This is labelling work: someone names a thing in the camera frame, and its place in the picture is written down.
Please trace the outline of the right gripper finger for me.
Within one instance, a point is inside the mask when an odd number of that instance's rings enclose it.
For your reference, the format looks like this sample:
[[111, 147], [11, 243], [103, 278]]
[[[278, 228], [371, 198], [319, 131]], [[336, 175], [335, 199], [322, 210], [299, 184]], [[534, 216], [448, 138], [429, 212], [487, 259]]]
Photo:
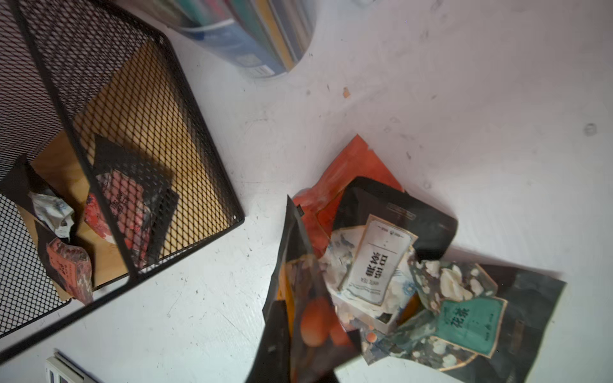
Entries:
[[290, 381], [291, 337], [284, 301], [271, 304], [263, 335], [247, 376], [247, 383], [288, 383]]

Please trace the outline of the green label tea bag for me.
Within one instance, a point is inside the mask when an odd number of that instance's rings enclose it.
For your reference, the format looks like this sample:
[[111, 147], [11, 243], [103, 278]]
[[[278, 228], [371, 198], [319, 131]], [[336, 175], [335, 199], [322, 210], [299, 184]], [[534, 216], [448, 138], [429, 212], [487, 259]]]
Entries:
[[378, 341], [461, 382], [524, 382], [566, 282], [516, 267], [408, 261], [421, 306]]

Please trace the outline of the orange label tea bag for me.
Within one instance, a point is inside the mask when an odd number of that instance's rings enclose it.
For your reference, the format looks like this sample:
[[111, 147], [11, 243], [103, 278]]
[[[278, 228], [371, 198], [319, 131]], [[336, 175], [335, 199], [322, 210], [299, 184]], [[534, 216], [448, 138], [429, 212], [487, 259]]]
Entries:
[[335, 382], [335, 369], [361, 355], [360, 333], [343, 328], [292, 199], [287, 200], [276, 266], [263, 305], [264, 321], [275, 301], [287, 306], [289, 382]]

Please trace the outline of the white label tea bag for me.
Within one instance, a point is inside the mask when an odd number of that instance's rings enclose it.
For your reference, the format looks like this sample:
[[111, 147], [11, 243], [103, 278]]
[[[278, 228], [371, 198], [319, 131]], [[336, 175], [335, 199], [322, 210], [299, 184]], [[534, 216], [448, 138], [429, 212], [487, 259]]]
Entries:
[[439, 260], [458, 221], [408, 193], [363, 176], [340, 200], [319, 260], [344, 323], [357, 319], [389, 334], [416, 294], [409, 259]]

